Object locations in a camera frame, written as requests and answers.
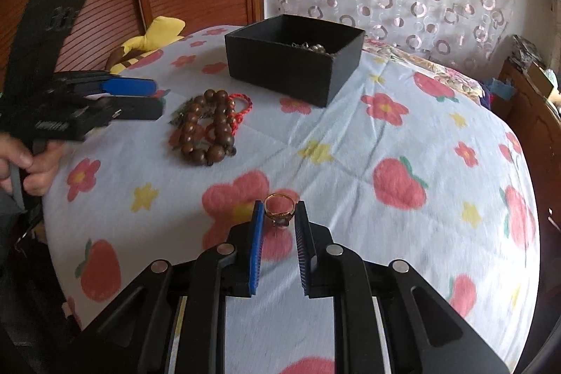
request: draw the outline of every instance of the yellow plush toy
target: yellow plush toy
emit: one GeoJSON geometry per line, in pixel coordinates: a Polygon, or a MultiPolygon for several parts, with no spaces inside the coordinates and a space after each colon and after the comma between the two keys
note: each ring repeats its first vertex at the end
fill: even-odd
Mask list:
{"type": "Polygon", "coordinates": [[[149,64],[149,61],[154,61],[159,57],[156,52],[163,53],[160,48],[183,39],[179,33],[184,27],[185,22],[177,18],[166,16],[154,18],[144,36],[128,39],[119,48],[111,52],[106,62],[106,71],[119,74],[139,60],[149,64]],[[147,56],[152,54],[156,54],[156,56],[145,60],[147,56]]]}

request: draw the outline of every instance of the floral bedsheet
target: floral bedsheet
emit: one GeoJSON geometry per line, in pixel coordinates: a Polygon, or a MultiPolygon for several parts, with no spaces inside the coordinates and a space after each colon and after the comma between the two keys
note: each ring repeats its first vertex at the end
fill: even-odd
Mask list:
{"type": "MultiPolygon", "coordinates": [[[[363,53],[327,109],[235,81],[202,30],[124,76],[159,83],[156,122],[114,122],[69,148],[46,197],[53,264],[82,327],[150,262],[196,258],[273,191],[364,259],[404,258],[514,369],[539,276],[526,161],[500,119],[418,67],[363,53]],[[191,167],[170,115],[208,88],[248,95],[238,154],[191,167]]],[[[226,372],[333,372],[333,310],[301,289],[293,228],[268,226],[257,295],[227,301],[226,372]]]]}

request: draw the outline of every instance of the gold ring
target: gold ring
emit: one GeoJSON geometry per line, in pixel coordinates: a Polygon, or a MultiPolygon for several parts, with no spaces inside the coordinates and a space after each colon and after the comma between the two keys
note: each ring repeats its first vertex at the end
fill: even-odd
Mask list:
{"type": "Polygon", "coordinates": [[[290,220],[294,217],[294,213],[296,210],[296,203],[292,198],[290,198],[286,194],[282,193],[273,193],[268,195],[265,200],[263,200],[263,206],[265,207],[265,215],[273,221],[274,226],[278,227],[288,227],[290,220]],[[273,197],[284,197],[288,201],[292,203],[292,209],[290,211],[282,211],[282,212],[271,212],[267,209],[267,201],[273,197]]]}

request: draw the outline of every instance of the red string bracelet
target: red string bracelet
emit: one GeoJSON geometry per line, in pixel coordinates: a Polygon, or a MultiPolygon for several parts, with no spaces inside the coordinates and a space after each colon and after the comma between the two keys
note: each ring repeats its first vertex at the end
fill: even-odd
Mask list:
{"type": "MultiPolygon", "coordinates": [[[[234,114],[234,121],[230,123],[230,128],[232,129],[232,135],[236,135],[239,125],[243,122],[243,117],[246,114],[248,114],[253,108],[253,103],[251,102],[251,99],[247,97],[245,94],[230,94],[228,100],[234,100],[237,98],[244,100],[248,106],[243,110],[239,111],[238,113],[234,114]]],[[[207,125],[207,128],[205,129],[205,139],[207,139],[209,143],[212,143],[212,139],[209,137],[209,132],[213,128],[214,128],[214,124],[211,123],[207,125]]]]}

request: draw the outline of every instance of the finger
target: finger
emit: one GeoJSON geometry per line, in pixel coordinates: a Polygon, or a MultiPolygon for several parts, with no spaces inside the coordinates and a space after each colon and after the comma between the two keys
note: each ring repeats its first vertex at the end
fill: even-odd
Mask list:
{"type": "Polygon", "coordinates": [[[57,170],[58,166],[55,166],[49,171],[29,175],[23,180],[23,188],[25,192],[37,197],[45,195],[53,183],[57,170]]]}
{"type": "Polygon", "coordinates": [[[63,153],[64,146],[62,143],[47,143],[46,151],[34,157],[33,164],[27,169],[27,172],[34,174],[49,171],[58,165],[58,161],[60,161],[63,153]]]}
{"type": "Polygon", "coordinates": [[[7,160],[0,159],[0,179],[9,178],[9,163],[7,160]]]}
{"type": "Polygon", "coordinates": [[[33,156],[23,143],[6,133],[0,133],[0,158],[13,162],[19,168],[28,168],[33,164],[33,156]]]}
{"type": "Polygon", "coordinates": [[[0,188],[4,189],[4,191],[6,191],[6,193],[8,193],[9,195],[12,195],[13,193],[12,180],[10,178],[2,179],[0,181],[0,188]]]}

